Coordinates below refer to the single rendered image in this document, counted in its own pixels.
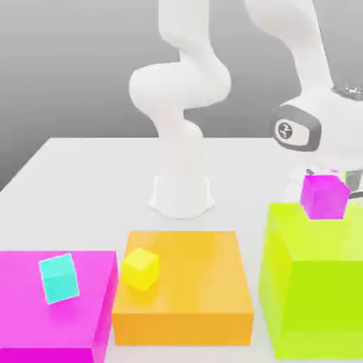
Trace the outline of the large lime green box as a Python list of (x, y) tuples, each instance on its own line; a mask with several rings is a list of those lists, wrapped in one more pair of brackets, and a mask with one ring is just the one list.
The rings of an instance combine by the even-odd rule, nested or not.
[(311, 220), (272, 203), (259, 298), (277, 359), (363, 360), (363, 207)]

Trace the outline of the small magenta cube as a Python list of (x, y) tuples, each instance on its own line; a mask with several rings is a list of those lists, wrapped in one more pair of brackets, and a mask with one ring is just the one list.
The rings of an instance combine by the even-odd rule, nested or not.
[(300, 203), (311, 220), (341, 220), (350, 197), (349, 187), (335, 175), (306, 175)]

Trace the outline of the large orange box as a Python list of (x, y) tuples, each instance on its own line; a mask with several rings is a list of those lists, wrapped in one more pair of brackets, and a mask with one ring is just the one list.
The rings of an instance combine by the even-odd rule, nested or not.
[(160, 277), (138, 291), (120, 281), (117, 346), (248, 346), (254, 312), (233, 231), (132, 231), (125, 252), (149, 250)]

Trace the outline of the small yellow cube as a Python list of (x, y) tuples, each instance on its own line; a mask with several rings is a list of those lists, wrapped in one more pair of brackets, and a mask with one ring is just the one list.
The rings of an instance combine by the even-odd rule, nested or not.
[(139, 291), (147, 291), (160, 277), (159, 256), (135, 248), (122, 261), (122, 280)]

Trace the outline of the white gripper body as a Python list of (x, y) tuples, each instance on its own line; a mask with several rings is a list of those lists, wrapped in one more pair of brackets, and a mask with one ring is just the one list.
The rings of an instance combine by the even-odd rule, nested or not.
[(323, 174), (334, 175), (347, 185), (350, 189), (348, 203), (363, 203), (363, 169), (342, 171), (323, 169), (316, 166), (301, 167), (291, 173), (289, 182), (285, 188), (284, 200), (290, 202), (300, 201), (304, 177)]

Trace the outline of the large magenta box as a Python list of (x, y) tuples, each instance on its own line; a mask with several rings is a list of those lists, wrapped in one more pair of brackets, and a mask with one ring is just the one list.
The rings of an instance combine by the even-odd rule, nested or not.
[(0, 363), (104, 363), (118, 284), (114, 251), (72, 251), (80, 295), (49, 304), (39, 262), (61, 251), (0, 251)]

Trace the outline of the small cyan cube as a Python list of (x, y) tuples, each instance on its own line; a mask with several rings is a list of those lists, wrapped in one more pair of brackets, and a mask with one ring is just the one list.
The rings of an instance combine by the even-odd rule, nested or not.
[(40, 260), (38, 265), (48, 305), (79, 296), (77, 273), (70, 253)]

